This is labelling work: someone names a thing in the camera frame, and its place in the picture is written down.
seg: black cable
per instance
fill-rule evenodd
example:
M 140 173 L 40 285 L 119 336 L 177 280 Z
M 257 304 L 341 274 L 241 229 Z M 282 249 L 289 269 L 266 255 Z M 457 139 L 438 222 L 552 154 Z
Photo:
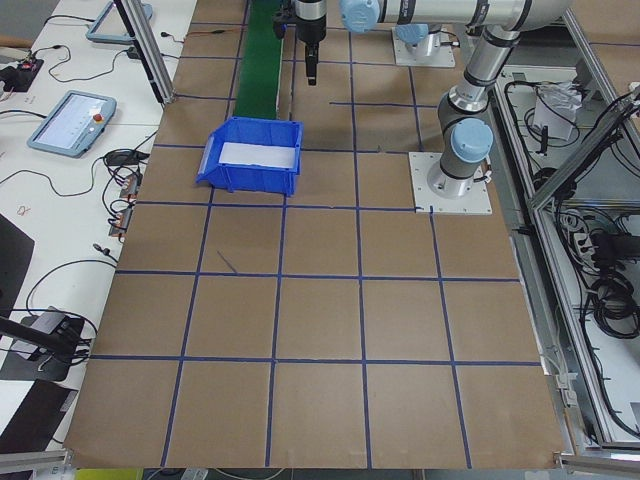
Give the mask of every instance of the black cable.
M 557 201 L 556 210 L 555 210 L 555 224 L 556 224 L 556 228 L 559 229 L 558 235 L 560 237 L 560 241 L 563 247 L 566 249 L 567 247 L 566 237 L 564 233 L 560 231 L 561 227 L 559 225 L 559 216 L 560 216 L 561 209 L 562 209 L 562 199 L 559 199 Z M 587 210 L 596 212 L 602 215 L 603 218 L 606 218 L 607 220 L 610 219 L 612 224 L 614 226 L 617 226 L 616 219 L 613 219 L 607 212 L 594 207 L 588 207 Z M 640 325 L 638 322 L 638 306 L 635 304 L 635 301 L 631 297 L 631 293 L 628 291 L 628 289 L 625 292 L 625 288 L 611 287 L 611 285 L 613 284 L 612 282 L 614 282 L 614 280 L 612 280 L 613 278 L 612 276 L 610 276 L 609 279 L 604 279 L 604 280 L 601 277 L 599 280 L 596 280 L 596 282 L 593 282 L 591 285 L 587 284 L 583 276 L 584 272 L 582 268 L 579 265 L 576 265 L 577 262 L 572 257 L 571 253 L 567 252 L 567 256 L 569 257 L 569 260 L 573 266 L 574 273 L 576 275 L 576 278 L 578 279 L 578 284 L 582 284 L 582 286 L 579 287 L 578 289 L 579 295 L 580 295 L 579 323 L 581 326 L 583 338 L 587 345 L 589 358 L 591 360 L 591 363 L 593 365 L 594 371 L 597 376 L 598 388 L 600 389 L 605 407 L 611 419 L 614 421 L 616 425 L 618 425 L 622 430 L 624 430 L 628 434 L 636 438 L 640 438 L 640 432 L 638 432 L 637 430 L 634 430 L 633 428 L 625 424 L 624 421 L 619 417 L 618 412 L 613 408 L 613 404 L 611 402 L 611 399 L 609 398 L 609 394 L 605 384 L 603 367 L 599 358 L 595 353 L 595 349 L 591 343 L 591 339 L 589 337 L 587 327 L 586 327 L 586 322 L 588 321 L 587 315 L 590 312 L 590 307 L 594 306 L 595 308 L 593 309 L 592 313 L 594 315 L 594 320 L 596 321 L 596 324 L 598 325 L 598 327 L 607 335 L 616 336 L 621 332 L 617 331 L 610 325 L 608 321 L 609 318 L 621 317 L 623 313 L 630 312 L 633 320 L 634 330 L 632 330 L 631 332 L 625 332 L 622 335 L 624 335 L 623 338 L 635 338 L 633 335 L 637 336 L 637 334 L 640 333 Z M 616 285 L 624 285 L 624 282 L 622 280 L 617 281 Z M 607 288 L 615 288 L 616 289 L 615 296 L 609 296 L 609 298 L 607 298 L 607 293 L 608 293 L 606 290 Z M 587 292 L 586 299 L 583 295 L 583 291 Z M 628 296 L 627 298 L 624 298 L 624 295 L 621 295 L 621 294 L 628 294 Z M 598 303 L 602 303 L 602 300 L 604 300 L 605 304 L 598 306 Z
M 21 173 L 29 173 L 31 175 L 37 175 L 39 177 L 43 177 L 46 178 L 47 181 L 49 182 L 49 186 L 51 187 L 51 190 L 53 191 L 53 193 L 55 193 L 57 196 L 62 197 L 62 198 L 68 198 L 68 197 L 79 197 L 81 195 L 85 195 L 87 193 L 89 193 L 90 191 L 93 190 L 93 188 L 95 187 L 96 184 L 96 174 L 97 171 L 94 170 L 96 164 L 102 160 L 102 157 L 96 158 L 93 163 L 91 164 L 91 185 L 89 185 L 89 187 L 81 192 L 76 192 L 76 193 L 60 193 L 58 191 L 58 189 L 56 189 L 56 187 L 53 184 L 53 180 L 51 179 L 51 177 L 45 173 L 42 172 L 36 172 L 34 170 L 27 170 L 27 169 L 23 169 L 23 170 L 18 170 L 17 172 L 13 172 L 11 175 L 9 175 L 8 177 L 3 178 L 2 180 L 0 180 L 0 185 L 2 185 L 3 183 L 5 183 L 8 180 L 11 180 L 13 177 L 21 174 Z
M 47 17 L 47 19 L 44 21 L 44 23 L 42 24 L 43 26 L 46 25 L 49 20 L 53 20 L 54 18 L 73 18 L 75 20 L 84 20 L 85 22 L 95 22 L 95 18 L 84 18 L 84 17 L 76 17 L 75 15 L 51 15 L 50 17 Z
M 591 343 L 591 338 L 589 337 L 589 333 L 587 332 L 586 313 L 587 312 L 583 307 L 580 312 L 580 327 L 582 330 L 582 336 L 584 337 L 585 343 L 587 345 L 589 358 L 591 359 L 591 363 L 596 372 L 596 376 L 598 379 L 598 386 L 600 388 L 602 399 L 604 400 L 605 408 L 607 409 L 607 412 L 609 413 L 609 416 L 611 417 L 613 422 L 616 425 L 618 425 L 618 427 L 620 427 L 629 435 L 635 438 L 640 438 L 640 432 L 638 432 L 638 430 L 634 430 L 629 425 L 624 423 L 624 421 L 618 415 L 618 412 L 616 411 L 616 409 L 613 408 L 613 404 L 611 403 L 611 398 L 609 398 L 609 392 L 607 391 L 607 386 L 605 385 L 605 377 L 603 373 L 602 364 L 600 363 L 600 360 L 598 359 L 598 356 L 595 353 L 595 349 L 593 348 L 593 345 Z
M 619 96 L 618 98 L 616 98 L 613 102 L 611 102 L 609 105 L 607 105 L 607 107 L 600 113 L 600 115 L 598 115 L 598 117 L 596 118 L 596 121 L 593 123 L 593 127 L 591 128 L 591 130 L 589 132 L 587 132 L 587 135 L 585 136 L 585 140 L 587 138 L 589 138 L 589 135 L 591 135 L 591 133 L 596 129 L 596 127 L 600 124 L 600 122 L 602 121 L 602 119 L 604 118 L 604 116 L 611 111 L 613 108 L 615 108 L 616 105 L 618 105 L 620 102 L 622 102 L 625 98 L 629 97 L 631 95 L 630 93 L 626 93 L 624 95 Z
M 59 45 L 60 48 L 64 48 L 67 51 L 67 58 L 60 60 L 58 63 L 56 63 L 54 66 L 52 66 L 49 70 L 49 76 L 51 78 L 53 78 L 56 82 L 59 83 L 69 83 L 69 82 L 86 82 L 88 80 L 94 80 L 96 78 L 99 77 L 103 77 L 105 75 L 109 75 L 110 73 L 112 73 L 115 69 L 116 69 L 116 59 L 123 53 L 127 53 L 127 50 L 120 50 L 118 53 L 116 53 L 113 56 L 113 59 L 111 60 L 111 68 L 105 72 L 101 72 L 101 73 L 97 73 L 95 75 L 92 75 L 90 77 L 85 77 L 85 78 L 67 78 L 64 80 L 60 80 L 59 78 L 57 78 L 54 74 L 53 74 L 53 70 L 55 70 L 56 68 L 58 68 L 60 65 L 63 65 L 67 62 L 71 61 L 71 49 L 66 46 L 66 45 Z
M 18 110 L 18 109 L 2 110 L 0 112 L 0 115 L 5 115 L 7 113 L 24 113 L 27 115 L 35 115 L 36 117 L 40 117 L 40 118 L 47 118 L 46 115 L 42 115 L 41 113 L 31 112 L 29 110 Z
M 455 41 L 456 41 L 456 42 L 458 42 L 458 46 L 461 46 L 461 45 L 462 45 L 462 43 L 460 43 L 460 38 L 459 38 L 459 37 L 458 37 L 458 35 L 456 35 L 455 33 L 453 33 L 453 32 L 447 32 L 446 30 L 440 30 L 440 32 L 441 32 L 441 33 L 446 33 L 446 34 L 447 34 L 447 35 L 449 35 L 449 36 L 455 37 L 455 39 L 456 39 Z
M 520 140 L 520 145 L 522 146 L 522 150 L 524 151 L 525 157 L 527 159 L 527 170 L 529 171 L 529 176 L 531 178 L 534 177 L 533 165 L 537 167 L 538 170 L 542 170 L 542 166 L 536 161 L 535 158 L 531 156 L 531 152 L 529 152 L 529 147 L 527 147 L 527 142 L 522 135 L 522 131 L 520 130 L 520 125 L 518 124 L 518 115 L 516 113 L 516 109 L 511 102 L 511 98 L 509 96 L 509 89 L 515 85 L 519 85 L 520 82 L 513 81 L 509 82 L 504 86 L 504 98 L 507 101 L 507 107 L 509 108 L 509 114 L 511 115 L 511 120 L 513 121 L 513 126 L 516 128 L 516 132 L 518 133 L 518 139 Z
M 50 47 L 42 47 L 42 48 L 39 48 L 39 49 L 37 49 L 37 50 L 35 50 L 33 52 L 31 50 L 29 50 L 29 54 L 28 54 L 27 58 L 35 60 L 37 55 L 38 55 L 38 53 L 44 52 L 45 50 L 57 50 L 59 48 L 62 48 L 62 45 L 52 45 Z
M 527 129 L 527 132 L 529 133 L 529 135 L 535 139 L 536 141 L 542 143 L 542 135 L 540 135 L 538 132 L 536 132 L 534 130 L 534 125 L 532 125 L 531 123 L 529 123 L 529 120 L 531 120 L 534 115 L 535 115 L 535 107 L 530 108 L 529 110 L 526 111 L 526 113 L 524 114 L 523 120 L 524 120 L 524 126 Z M 566 147 L 570 147 L 571 145 L 575 145 L 576 143 L 578 143 L 578 140 L 580 140 L 580 128 L 576 126 L 576 129 L 574 130 L 575 132 L 578 132 L 578 135 L 576 135 L 576 138 L 574 138 L 571 141 L 568 141 L 568 143 L 563 143 L 562 145 L 558 145 L 558 144 L 553 144 L 553 143 L 549 143 L 550 147 L 553 148 L 566 148 Z
M 171 40 L 173 40 L 175 43 L 184 43 L 184 40 L 177 40 L 176 37 L 174 37 L 173 34 L 169 32 L 160 32 L 160 36 L 162 38 L 171 38 Z
M 624 160 L 622 160 L 618 154 L 616 153 L 616 151 L 614 150 L 613 146 L 611 146 L 611 148 L 609 149 L 613 155 L 613 158 L 616 159 L 616 161 L 620 164 L 620 166 L 622 168 L 624 168 L 627 172 L 629 172 L 631 175 L 633 175 L 634 177 L 640 179 L 640 174 L 637 171 L 634 171 L 632 167 L 628 166 L 627 163 L 625 163 Z
M 149 140 L 151 140 L 157 133 L 158 133 L 158 130 L 156 130 L 155 132 L 150 133 L 149 135 L 147 135 L 146 138 L 143 141 L 141 141 L 138 145 L 136 145 L 133 148 L 133 151 L 137 152 L 140 149 L 140 147 L 142 147 L 145 143 L 147 143 Z
M 29 290 L 29 293 L 27 294 L 27 298 L 25 299 L 25 306 L 26 306 L 26 311 L 29 312 L 29 314 L 33 315 L 33 311 L 30 307 L 29 307 L 29 303 L 31 300 L 31 297 L 33 297 L 33 294 L 35 293 L 36 289 L 42 284 L 42 282 L 44 282 L 50 275 L 52 275 L 53 273 L 57 272 L 58 270 L 61 270 L 62 268 L 65 267 L 69 267 L 71 265 L 77 265 L 80 263 L 102 263 L 104 265 L 108 265 L 112 268 L 116 268 L 117 266 L 111 262 L 107 262 L 105 260 L 96 260 L 96 259 L 86 259 L 86 260 L 72 260 L 70 262 L 66 262 L 63 263 L 61 265 L 58 265 L 57 267 L 52 268 L 51 270 L 49 270 L 47 273 L 45 273 L 42 277 L 40 277 L 40 279 L 33 285 L 33 287 L 31 287 L 31 290 Z

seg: cardboard surface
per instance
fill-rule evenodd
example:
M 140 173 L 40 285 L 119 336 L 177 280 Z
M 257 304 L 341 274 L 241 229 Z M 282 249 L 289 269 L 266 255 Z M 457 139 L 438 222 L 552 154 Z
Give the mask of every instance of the cardboard surface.
M 629 92 L 631 82 L 640 81 L 638 80 L 640 78 L 640 72 L 638 72 L 640 44 L 637 46 L 593 45 L 592 48 L 619 95 Z
M 635 0 L 575 0 L 571 10 L 592 43 L 640 45 Z
M 76 465 L 535 469 L 562 448 L 492 186 L 488 217 L 413 212 L 404 152 L 442 150 L 457 73 L 393 66 L 390 32 L 349 35 L 337 3 L 317 87 L 285 40 L 280 114 L 305 137 L 284 198 L 193 184 L 246 23 L 244 0 L 199 2 L 194 21 L 219 23 L 191 31 L 229 31 L 186 39 L 176 89 L 195 95 L 150 157 Z

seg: electrical wires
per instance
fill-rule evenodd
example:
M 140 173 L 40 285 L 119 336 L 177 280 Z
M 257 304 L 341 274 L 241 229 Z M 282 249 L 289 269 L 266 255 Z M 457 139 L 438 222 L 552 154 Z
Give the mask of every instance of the electrical wires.
M 184 36 L 184 38 L 186 39 L 187 37 L 202 37 L 202 36 L 206 36 L 206 35 L 221 35 L 223 33 L 229 33 L 229 32 L 240 32 L 242 30 L 244 30 L 244 27 L 218 28 L 218 29 L 215 29 L 215 30 L 192 30 L 191 32 L 187 32 L 187 34 Z M 178 40 L 175 37 L 175 35 L 173 35 L 173 34 L 171 34 L 169 32 L 160 32 L 160 36 L 162 38 L 170 38 L 175 43 L 184 43 L 184 40 Z
M 99 259 L 72 260 L 70 262 L 66 262 L 66 263 L 63 263 L 61 265 L 58 265 L 58 266 L 52 268 L 51 270 L 49 270 L 43 276 L 41 276 L 40 279 L 33 285 L 33 287 L 31 287 L 31 290 L 29 290 L 29 293 L 27 294 L 27 297 L 25 299 L 25 309 L 24 309 L 24 311 L 28 312 L 30 315 L 35 315 L 34 312 L 47 311 L 47 310 L 32 308 L 32 306 L 31 306 L 32 300 L 33 300 L 33 296 L 34 296 L 36 290 L 38 289 L 38 287 L 40 285 L 42 285 L 42 283 L 47 278 L 49 278 L 51 275 L 53 275 L 54 273 L 56 273 L 56 272 L 58 272 L 58 271 L 60 271 L 62 269 L 65 269 L 65 268 L 73 266 L 73 265 L 87 264 L 87 263 L 102 264 L 102 265 L 107 265 L 107 266 L 109 266 L 111 268 L 114 268 L 114 269 L 116 268 L 115 262 L 108 262 L 106 260 L 99 260 Z M 83 320 L 85 323 L 87 323 L 88 325 L 91 326 L 91 328 L 93 329 L 94 333 L 97 333 L 98 329 L 97 329 L 95 323 L 90 321 L 88 318 L 86 318 L 86 317 L 84 317 L 82 315 L 78 315 L 78 314 L 73 313 L 73 312 L 65 311 L 65 310 L 56 309 L 56 311 L 58 311 L 60 313 L 63 313 L 65 315 L 69 315 L 71 317 Z M 69 335 L 73 335 L 71 333 L 71 331 L 72 331 L 72 329 L 70 329 L 70 328 L 66 329 L 66 332 L 68 332 Z M 77 341 L 78 346 L 89 347 L 90 343 L 91 343 L 90 339 L 83 339 L 83 338 L 80 337 L 79 334 L 77 334 L 77 337 L 74 340 Z M 60 355 L 60 354 L 56 353 L 56 354 L 52 354 L 51 357 L 55 358 L 57 361 L 59 361 L 61 363 L 69 364 L 70 366 L 79 365 L 80 363 L 86 361 L 89 358 L 89 349 L 88 348 L 80 349 L 80 350 L 77 350 L 76 352 L 74 352 L 73 354 L 70 354 L 70 355 Z M 43 364 L 40 365 L 40 368 L 44 368 L 44 365 L 46 364 L 47 361 L 48 360 L 45 360 L 45 362 L 43 362 Z
M 589 358 L 596 373 L 598 386 L 605 407 L 616 425 L 626 433 L 640 438 L 640 431 L 627 425 L 611 402 L 607 391 L 606 377 L 602 363 L 598 359 L 587 329 L 593 319 L 606 335 L 631 340 L 640 335 L 640 308 L 633 298 L 633 287 L 615 268 L 598 266 L 594 260 L 595 249 L 590 246 L 594 234 L 620 235 L 628 233 L 624 220 L 628 213 L 614 218 L 609 213 L 595 207 L 581 207 L 580 210 L 563 210 L 562 197 L 556 197 L 554 224 L 558 237 L 573 266 L 579 283 L 580 309 L 579 323 L 587 346 Z
M 50 17 L 47 17 L 47 19 L 44 21 L 42 26 L 45 26 L 47 23 L 49 23 L 49 21 L 53 20 L 54 18 L 72 18 L 75 20 L 83 20 L 85 22 L 95 22 L 94 18 L 76 17 L 75 15 L 51 15 Z
M 23 114 L 23 115 L 34 115 L 34 116 L 39 117 L 39 118 L 47 118 L 46 115 L 42 115 L 41 113 L 32 112 L 30 110 L 19 110 L 19 109 L 2 110 L 0 112 L 0 115 L 7 115 L 9 113 Z
M 66 45 L 54 45 L 53 47 L 50 47 L 53 49 L 58 49 L 58 48 L 64 48 L 67 51 L 67 57 L 60 60 L 58 63 L 56 63 L 55 65 L 53 65 L 51 68 L 49 68 L 48 73 L 49 76 L 51 78 L 53 78 L 56 82 L 59 83 L 69 83 L 69 82 L 86 82 L 89 80 L 94 80 L 96 78 L 100 78 L 103 77 L 105 75 L 109 75 L 110 73 L 112 73 L 115 69 L 116 69 L 116 59 L 122 55 L 123 53 L 127 53 L 127 50 L 120 50 L 118 53 L 116 53 L 113 56 L 113 59 L 111 60 L 111 68 L 109 68 L 109 70 L 101 72 L 101 73 L 97 73 L 95 75 L 91 75 L 90 77 L 84 77 L 84 78 L 67 78 L 67 79 L 60 79 L 56 76 L 56 74 L 53 73 L 53 71 L 58 68 L 60 65 L 63 65 L 67 62 L 71 61 L 71 49 L 66 46 Z
M 51 177 L 45 173 L 42 172 L 36 172 L 35 170 L 28 170 L 28 169 L 22 169 L 22 170 L 18 170 L 16 172 L 13 172 L 11 175 L 3 178 L 2 180 L 0 180 L 0 185 L 4 184 L 5 182 L 11 180 L 12 178 L 23 174 L 23 173 L 28 173 L 30 175 L 36 175 L 39 177 L 43 177 L 46 178 L 47 181 L 49 182 L 49 187 L 51 187 L 51 190 L 53 191 L 53 193 L 55 193 L 58 197 L 62 197 L 62 198 L 69 198 L 69 197 L 79 197 L 81 195 L 85 195 L 87 193 L 89 193 L 90 191 L 93 190 L 93 188 L 95 187 L 96 184 L 96 169 L 95 166 L 98 164 L 98 162 L 100 160 L 102 160 L 103 157 L 99 157 L 96 158 L 93 163 L 91 164 L 91 184 L 84 190 L 80 191 L 80 192 L 74 192 L 74 193 L 61 193 L 53 184 L 53 180 L 51 179 Z

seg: wire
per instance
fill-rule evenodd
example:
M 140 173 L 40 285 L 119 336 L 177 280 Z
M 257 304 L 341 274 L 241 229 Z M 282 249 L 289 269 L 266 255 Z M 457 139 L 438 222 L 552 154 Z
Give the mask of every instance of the wire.
M 76 20 L 84 20 L 85 22 L 95 22 L 95 18 L 84 18 L 84 17 L 76 17 L 75 15 L 51 15 L 47 17 L 47 19 L 42 24 L 43 26 L 49 23 L 49 20 L 53 20 L 54 18 L 74 18 Z
M 535 125 L 529 123 L 529 120 L 531 120 L 535 116 L 535 110 L 536 110 L 535 107 L 532 107 L 532 108 L 530 108 L 529 110 L 526 111 L 526 113 L 524 114 L 524 118 L 523 118 L 524 126 L 526 127 L 527 132 L 529 132 L 529 135 L 531 135 L 532 138 L 537 140 L 539 143 L 542 143 L 542 135 L 535 130 L 535 128 L 536 128 Z M 568 143 L 564 143 L 562 145 L 549 143 L 549 146 L 553 147 L 553 148 L 566 148 L 566 147 L 570 147 L 571 145 L 574 145 L 574 144 L 578 143 L 578 140 L 580 140 L 580 137 L 581 137 L 580 127 L 578 127 L 576 125 L 576 128 L 574 130 L 572 130 L 572 132 L 577 132 L 578 135 L 576 136 L 576 138 L 574 138 L 570 142 L 567 141 Z
M 49 276 L 51 276 L 53 273 L 57 272 L 58 270 L 61 270 L 63 268 L 69 267 L 71 265 L 77 265 L 80 263 L 101 263 L 104 265 L 108 265 L 112 268 L 117 268 L 117 266 L 112 263 L 112 262 L 107 262 L 105 260 L 95 260 L 95 259 L 86 259 L 86 260 L 73 260 L 71 262 L 66 262 L 63 263 L 61 265 L 58 265 L 57 267 L 52 268 L 51 270 L 49 270 L 47 273 L 45 273 L 42 277 L 40 277 L 40 279 L 33 285 L 33 287 L 31 287 L 31 290 L 29 290 L 29 293 L 27 294 L 27 298 L 25 300 L 25 306 L 26 306 L 26 310 L 27 312 L 29 312 L 31 315 L 33 315 L 33 311 L 30 307 L 30 301 L 33 297 L 33 294 L 35 293 L 36 289 L 42 284 L 42 282 L 44 282 Z
M 598 215 L 601 215 L 605 220 L 610 221 L 611 225 L 616 229 L 620 230 L 619 222 L 623 218 L 620 215 L 617 218 L 612 218 L 607 212 L 602 209 L 595 207 L 585 207 L 583 210 L 594 212 Z M 568 244 L 565 234 L 562 232 L 561 224 L 560 224 L 560 215 L 562 211 L 562 196 L 556 197 L 556 205 L 555 205 L 555 220 L 554 223 L 556 225 L 556 229 L 558 229 L 558 236 L 560 238 L 560 242 L 565 250 L 570 249 L 570 244 Z M 562 215 L 567 215 L 568 212 L 562 212 Z M 587 228 L 587 234 L 590 233 L 588 229 L 588 224 L 582 219 L 584 226 Z M 578 279 L 579 284 L 579 295 L 580 295 L 580 310 L 579 310 L 579 323 L 582 330 L 582 336 L 584 338 L 585 344 L 587 346 L 589 358 L 593 365 L 594 371 L 596 373 L 598 388 L 600 389 L 602 399 L 604 401 L 607 412 L 609 413 L 613 422 L 618 425 L 622 430 L 624 430 L 629 435 L 634 436 L 635 438 L 640 438 L 640 432 L 636 429 L 631 428 L 627 425 L 618 415 L 618 412 L 613 408 L 613 404 L 609 397 L 609 393 L 607 391 L 605 377 L 603 373 L 603 366 L 600 362 L 600 359 L 595 353 L 595 348 L 591 343 L 591 339 L 589 337 L 586 323 L 588 321 L 587 315 L 589 313 L 593 314 L 594 320 L 597 326 L 602 330 L 605 334 L 616 337 L 616 338 L 635 338 L 640 333 L 640 325 L 638 321 L 638 306 L 633 300 L 631 294 L 633 293 L 632 288 L 628 289 L 625 287 L 626 280 L 619 273 L 612 274 L 611 272 L 601 272 L 601 277 L 589 285 L 584 276 L 582 269 L 576 265 L 576 262 L 572 258 L 572 255 L 569 251 L 567 251 L 569 256 L 569 260 L 573 265 L 574 273 L 576 278 Z M 587 297 L 585 299 L 583 291 L 587 292 Z M 631 332 L 622 333 L 614 329 L 609 320 L 619 320 L 624 315 L 624 318 L 631 317 L 633 321 L 633 330 Z
M 228 473 L 220 468 L 214 468 L 214 471 L 218 472 L 221 475 L 224 475 L 225 477 L 229 477 L 229 478 L 233 478 L 234 480 L 273 480 L 274 478 L 276 478 L 278 475 L 280 475 L 282 472 L 284 472 L 284 468 L 281 468 L 280 470 L 278 470 L 276 473 L 274 473 L 273 475 L 266 477 L 266 478 L 250 478 L 250 477 L 240 477 L 238 475 L 233 475 L 232 473 Z
M 147 143 L 149 140 L 151 140 L 153 137 L 155 137 L 155 135 L 157 133 L 158 133 L 158 130 L 156 130 L 155 132 L 150 133 L 149 135 L 147 135 L 143 141 L 141 141 L 138 145 L 136 145 L 133 148 L 133 151 L 134 152 L 138 151 L 140 149 L 140 147 L 142 147 L 145 143 Z
M 7 113 L 23 113 L 25 115 L 35 115 L 36 117 L 47 118 L 46 115 L 42 115 L 41 113 L 31 112 L 29 110 L 17 110 L 17 109 L 2 110 L 0 112 L 0 115 L 5 115 Z
M 509 113 L 511 115 L 511 120 L 513 122 L 513 125 L 516 128 L 516 132 L 518 133 L 518 139 L 520 140 L 520 145 L 522 146 L 522 150 L 524 151 L 525 157 L 527 159 L 527 170 L 529 171 L 529 176 L 531 178 L 533 178 L 534 176 L 534 172 L 533 172 L 533 165 L 536 166 L 536 168 L 538 170 L 542 170 L 542 166 L 536 161 L 535 158 L 533 158 L 531 156 L 531 152 L 529 151 L 529 147 L 527 147 L 527 143 L 524 139 L 524 136 L 522 135 L 522 131 L 520 130 L 520 125 L 518 124 L 518 115 L 516 114 L 516 110 L 513 106 L 513 103 L 511 102 L 511 97 L 509 96 L 510 91 L 509 89 L 515 85 L 519 85 L 520 82 L 517 81 L 513 81 L 513 82 L 509 82 L 504 86 L 504 97 L 507 101 L 507 107 L 509 108 Z
M 71 61 L 71 49 L 66 46 L 66 45 L 54 45 L 54 47 L 52 48 L 64 48 L 67 51 L 67 58 L 60 60 L 58 63 L 56 63 L 54 66 L 52 66 L 48 72 L 49 72 L 49 76 L 51 78 L 53 78 L 56 82 L 60 82 L 60 83 L 69 83 L 69 82 L 86 82 L 88 80 L 94 80 L 96 78 L 99 77 L 103 77 L 105 75 L 109 75 L 110 73 L 112 73 L 115 69 L 116 69 L 116 59 L 122 55 L 123 53 L 127 53 L 127 50 L 120 50 L 118 53 L 116 53 L 113 56 L 113 59 L 111 60 L 111 68 L 109 68 L 109 70 L 105 71 L 105 72 L 101 72 L 101 73 L 97 73 L 95 75 L 92 75 L 90 77 L 85 77 L 85 78 L 67 78 L 64 80 L 59 79 L 58 77 L 56 77 L 53 73 L 53 70 L 55 70 L 56 68 L 58 68 L 60 65 L 63 65 L 65 63 L 68 63 Z
M 455 37 L 455 41 L 458 42 L 458 46 L 461 46 L 462 44 L 460 43 L 460 37 L 458 37 L 458 35 L 456 35 L 453 32 L 447 32 L 446 30 L 440 30 L 441 33 L 446 33 L 447 35 L 451 36 L 451 37 Z
M 11 312 L 27 312 L 31 315 L 33 315 L 33 312 L 48 312 L 50 311 L 50 308 L 12 308 L 10 310 L 4 310 L 4 311 L 11 311 Z M 76 318 L 80 318 L 83 321 L 87 322 L 87 324 L 89 324 L 89 326 L 92 328 L 93 332 L 95 334 L 98 333 L 98 327 L 96 327 L 96 324 L 93 323 L 91 320 L 89 320 L 87 317 L 85 317 L 84 315 L 80 315 L 79 313 L 75 313 L 75 312 L 70 312 L 68 310 L 60 310 L 59 308 L 56 308 L 56 312 L 58 313 L 64 313 L 65 315 L 71 315 L 72 317 L 76 317 Z
M 184 40 L 177 40 L 176 37 L 173 36 L 173 34 L 169 33 L 169 32 L 160 32 L 160 36 L 163 38 L 171 38 L 171 40 L 173 40 L 175 43 L 184 43 Z
M 47 181 L 49 182 L 49 187 L 51 187 L 51 190 L 53 191 L 53 193 L 55 193 L 59 197 L 62 197 L 62 198 L 79 197 L 81 195 L 85 195 L 85 194 L 89 193 L 95 187 L 95 185 L 96 185 L 96 174 L 97 174 L 97 171 L 95 170 L 95 166 L 100 160 L 102 160 L 102 157 L 96 158 L 93 161 L 93 163 L 91 164 L 91 185 L 89 185 L 88 188 L 86 188 L 85 190 L 82 190 L 81 192 L 60 193 L 60 191 L 58 191 L 58 189 L 53 184 L 53 180 L 51 179 L 51 177 L 49 175 L 47 175 L 45 173 L 42 173 L 42 172 L 36 172 L 35 170 L 28 170 L 28 169 L 22 169 L 22 170 L 18 170 L 16 172 L 13 172 L 8 177 L 5 177 L 2 180 L 0 180 L 0 185 L 4 184 L 5 182 L 11 180 L 12 178 L 16 177 L 17 175 L 19 175 L 21 173 L 29 173 L 31 175 L 37 175 L 39 177 L 46 178 Z

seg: white desk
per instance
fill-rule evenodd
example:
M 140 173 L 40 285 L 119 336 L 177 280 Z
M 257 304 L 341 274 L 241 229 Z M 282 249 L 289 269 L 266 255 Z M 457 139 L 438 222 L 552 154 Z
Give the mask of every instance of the white desk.
M 167 31 L 182 38 L 188 30 L 195 0 L 145 0 L 154 8 L 151 26 L 163 53 L 179 56 L 182 44 L 170 38 L 160 37 Z M 61 0 L 54 15 L 66 14 L 95 18 L 104 8 L 105 0 Z M 56 69 L 60 78 L 88 77 L 108 70 L 113 56 L 122 45 L 106 45 L 89 42 L 85 38 L 86 22 L 81 20 L 54 19 L 41 32 L 33 50 L 56 44 L 71 49 L 72 60 Z M 115 71 L 91 81 L 58 83 L 47 70 L 65 58 L 64 49 L 41 52 L 45 70 L 40 72 L 28 93 L 16 93 L 0 103 L 0 110 L 24 109 L 48 114 L 67 90 L 82 90 L 114 97 L 118 102 L 116 114 L 104 133 L 91 149 L 80 158 L 40 152 L 26 146 L 27 138 L 40 123 L 33 116 L 0 116 L 0 179 L 13 172 L 30 169 L 49 175 L 62 193 L 83 191 L 91 183 L 91 164 L 110 150 L 133 148 L 153 133 L 162 116 L 162 108 L 156 102 L 139 61 L 122 54 L 116 60 Z M 177 60 L 166 59 L 167 69 L 173 77 Z M 142 151 L 151 149 L 150 140 Z M 16 308 L 24 308 L 26 295 L 33 285 L 52 268 L 73 260 L 108 260 L 93 248 L 94 243 L 111 249 L 119 256 L 121 244 L 108 236 L 107 213 L 101 196 L 110 176 L 102 162 L 95 167 L 96 180 L 91 192 L 70 198 L 56 196 L 45 178 L 20 174 L 0 185 L 0 213 L 35 240 L 33 258 L 29 266 Z M 112 182 L 106 198 L 117 198 L 119 187 Z M 33 296 L 33 308 L 57 308 L 85 315 L 99 325 L 104 303 L 109 292 L 113 269 L 101 264 L 78 264 L 64 268 L 37 289 Z M 24 312 L 14 312 L 11 318 L 20 320 Z M 84 337 L 93 336 L 85 326 Z M 11 340 L 0 340 L 1 348 L 9 348 Z M 6 353 L 0 352 L 0 362 Z M 73 367 L 62 384 L 78 389 L 82 383 L 84 365 Z M 0 431 L 20 404 L 31 382 L 0 382 Z M 63 420 L 56 438 L 63 439 L 69 426 L 73 409 Z

